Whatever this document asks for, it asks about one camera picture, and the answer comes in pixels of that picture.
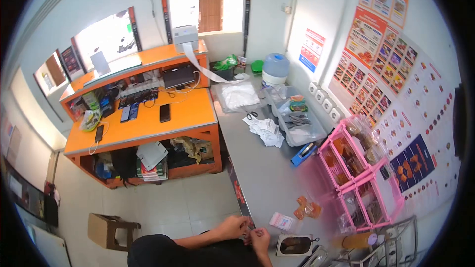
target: person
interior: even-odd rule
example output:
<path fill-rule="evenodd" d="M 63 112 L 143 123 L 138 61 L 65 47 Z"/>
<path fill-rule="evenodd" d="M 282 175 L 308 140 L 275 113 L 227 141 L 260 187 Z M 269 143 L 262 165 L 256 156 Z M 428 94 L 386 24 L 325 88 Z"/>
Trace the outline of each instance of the person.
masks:
<path fill-rule="evenodd" d="M 130 247 L 129 267 L 272 267 L 265 228 L 249 229 L 247 216 L 227 217 L 216 228 L 172 240 L 163 234 L 138 238 Z"/>

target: pink shelf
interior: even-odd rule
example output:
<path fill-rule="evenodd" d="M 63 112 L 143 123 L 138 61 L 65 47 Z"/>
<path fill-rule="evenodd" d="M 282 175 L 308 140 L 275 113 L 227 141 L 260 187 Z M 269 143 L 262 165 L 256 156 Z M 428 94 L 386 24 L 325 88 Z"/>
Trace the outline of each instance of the pink shelf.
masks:
<path fill-rule="evenodd" d="M 347 218 L 353 230 L 360 232 L 360 231 L 366 231 L 366 230 L 390 225 L 395 222 L 397 215 L 402 210 L 402 207 L 404 206 L 404 199 L 399 190 L 397 180 L 395 179 L 394 176 L 391 176 L 387 181 L 385 181 L 385 184 L 390 186 L 391 195 L 394 200 L 394 206 L 392 209 L 390 209 L 391 212 L 389 212 L 384 202 L 380 188 L 378 187 L 378 183 L 376 181 L 376 174 L 378 173 L 379 169 L 381 169 L 384 165 L 389 164 L 389 159 L 388 157 L 384 157 L 375 165 L 369 164 L 366 161 L 364 155 L 361 153 L 361 151 L 359 151 L 357 145 L 353 141 L 353 138 L 350 136 L 350 134 L 346 130 L 346 122 L 348 122 L 348 119 L 342 120 L 339 123 L 339 125 L 335 128 L 333 133 L 329 135 L 328 139 L 318 149 L 318 155 L 320 159 L 322 160 L 325 170 L 329 174 L 332 180 L 332 183 L 334 187 L 336 188 L 336 191 L 338 192 L 340 202 L 343 205 L 344 211 L 347 215 Z M 356 175 L 356 176 L 351 175 L 350 171 L 346 167 L 343 157 L 341 157 L 341 155 L 338 153 L 338 150 L 336 149 L 334 145 L 334 141 L 342 137 L 348 142 L 348 145 L 353 150 L 354 154 L 356 155 L 356 158 L 359 160 L 360 164 L 363 167 L 363 172 L 361 172 L 359 175 Z M 325 162 L 324 154 L 328 152 L 333 153 L 337 160 L 336 163 L 334 163 L 332 167 L 329 167 L 328 163 Z M 346 177 L 348 178 L 348 181 L 342 185 L 338 185 L 336 183 L 335 176 L 341 173 L 344 173 L 346 175 Z M 360 193 L 359 193 L 360 188 L 364 186 L 368 187 L 368 191 L 369 191 L 368 194 L 371 194 L 373 196 L 373 199 L 371 200 L 370 204 L 368 204 L 367 206 L 364 205 L 364 200 L 363 200 L 363 197 L 365 197 L 366 195 L 360 196 Z M 363 213 L 365 223 L 361 225 L 354 224 L 352 220 L 352 216 L 347 208 L 344 195 L 349 192 L 351 192 L 354 195 L 355 197 L 354 201 L 357 201 L 359 208 Z M 371 221 L 370 215 L 368 214 L 368 210 L 367 210 L 367 208 L 369 208 L 370 206 L 372 207 L 378 206 L 380 209 L 381 216 L 375 217 L 377 221 Z"/>

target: gray plastic tray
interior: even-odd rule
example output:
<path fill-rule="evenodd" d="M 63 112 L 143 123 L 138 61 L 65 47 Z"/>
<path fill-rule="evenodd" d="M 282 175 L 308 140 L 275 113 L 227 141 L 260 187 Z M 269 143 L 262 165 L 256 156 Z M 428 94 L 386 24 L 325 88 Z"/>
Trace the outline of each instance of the gray plastic tray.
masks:
<path fill-rule="evenodd" d="M 290 146 L 300 146 L 300 145 L 306 145 L 308 143 L 323 139 L 327 136 L 327 133 L 322 127 L 322 124 L 318 121 L 316 115 L 312 112 L 312 110 L 309 108 L 307 113 L 307 118 L 312 122 L 311 124 L 311 133 L 315 135 L 315 138 L 307 138 L 305 140 L 298 139 L 298 138 L 293 138 L 293 135 L 290 134 L 289 129 L 287 128 L 287 125 L 285 124 L 284 118 L 288 115 L 285 115 L 282 117 L 282 115 L 279 113 L 278 108 L 287 102 L 287 100 L 279 100 L 279 101 L 274 101 L 270 95 L 270 91 L 273 91 L 270 88 L 265 89 L 265 96 L 267 103 L 270 104 L 272 114 L 277 117 L 279 121 L 279 127 L 280 129 L 285 132 L 286 136 L 285 139 L 287 140 L 287 143 Z M 291 96 L 294 95 L 299 95 L 300 92 L 294 87 L 294 86 L 287 86 L 287 98 L 290 98 Z"/>

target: stool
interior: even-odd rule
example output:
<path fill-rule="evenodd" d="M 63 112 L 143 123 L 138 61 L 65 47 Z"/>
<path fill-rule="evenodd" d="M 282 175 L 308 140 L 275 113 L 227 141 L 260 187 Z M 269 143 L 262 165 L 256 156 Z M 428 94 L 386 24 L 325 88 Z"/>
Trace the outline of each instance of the stool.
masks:
<path fill-rule="evenodd" d="M 117 243 L 117 228 L 127 229 L 127 246 L 120 246 Z M 87 219 L 87 237 L 107 249 L 129 251 L 134 240 L 134 229 L 140 229 L 140 224 L 126 222 L 118 216 L 90 213 Z"/>

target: stainless steel counter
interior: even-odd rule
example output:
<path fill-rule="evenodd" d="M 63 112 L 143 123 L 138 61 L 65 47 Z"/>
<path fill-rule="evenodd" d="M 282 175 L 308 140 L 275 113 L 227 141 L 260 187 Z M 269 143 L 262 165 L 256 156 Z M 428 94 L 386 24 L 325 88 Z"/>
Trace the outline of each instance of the stainless steel counter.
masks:
<path fill-rule="evenodd" d="M 260 89 L 260 77 L 252 77 L 251 82 L 256 90 Z M 211 87 L 211 92 L 219 125 L 233 164 L 234 171 L 230 173 L 235 173 L 234 177 L 237 178 L 237 182 L 234 183 L 231 177 L 233 186 L 235 190 L 237 185 L 240 186 L 246 203 L 243 204 L 243 200 L 239 200 L 241 208 L 247 205 L 256 228 L 266 227 L 271 234 L 269 256 L 274 267 L 297 266 L 305 259 L 305 257 L 276 257 L 277 239 L 283 232 L 269 225 L 270 218 L 276 211 L 294 217 L 293 212 L 299 206 L 296 199 L 301 195 L 313 197 L 322 205 L 323 210 L 318 219 L 305 217 L 298 234 L 312 234 L 314 238 L 319 237 L 319 244 L 331 252 L 329 240 L 337 231 L 336 217 L 340 210 L 333 208 L 333 205 L 338 206 L 337 202 L 334 202 L 334 189 L 329 186 L 330 180 L 325 179 L 324 174 L 320 174 L 319 168 L 322 167 L 316 163 L 317 157 L 313 156 L 311 161 L 306 161 L 301 167 L 295 168 L 290 159 L 301 147 L 290 147 L 285 140 L 281 148 L 266 147 L 259 136 L 251 133 L 249 126 L 242 121 L 246 114 L 222 111 L 216 95 L 216 86 Z M 255 111 L 258 114 L 257 119 L 272 118 L 277 123 L 269 105 Z"/>

